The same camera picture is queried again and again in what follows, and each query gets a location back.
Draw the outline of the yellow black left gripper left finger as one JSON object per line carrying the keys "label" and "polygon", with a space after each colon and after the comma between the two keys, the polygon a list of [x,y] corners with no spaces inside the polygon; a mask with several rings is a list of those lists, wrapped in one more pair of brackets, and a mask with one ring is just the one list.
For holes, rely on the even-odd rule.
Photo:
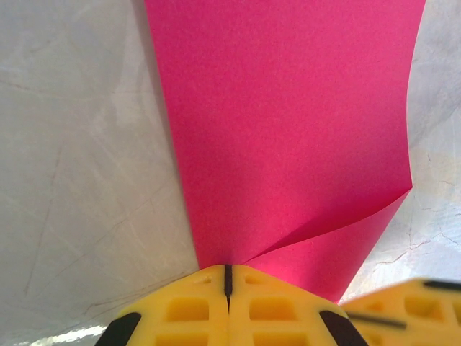
{"label": "yellow black left gripper left finger", "polygon": [[95,346],[229,346],[231,266],[200,270],[126,306]]}

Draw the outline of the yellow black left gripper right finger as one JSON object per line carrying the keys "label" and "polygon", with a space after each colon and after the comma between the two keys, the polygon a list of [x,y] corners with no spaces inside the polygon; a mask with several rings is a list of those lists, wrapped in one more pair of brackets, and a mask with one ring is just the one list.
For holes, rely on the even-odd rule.
{"label": "yellow black left gripper right finger", "polygon": [[243,265],[229,267],[229,346],[368,346],[335,303]]}

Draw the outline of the pink paper sheet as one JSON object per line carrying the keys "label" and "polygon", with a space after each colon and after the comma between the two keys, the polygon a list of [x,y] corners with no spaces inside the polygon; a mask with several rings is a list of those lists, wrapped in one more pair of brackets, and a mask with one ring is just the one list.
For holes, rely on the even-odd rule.
{"label": "pink paper sheet", "polygon": [[201,267],[338,301],[412,187],[425,0],[145,0]]}

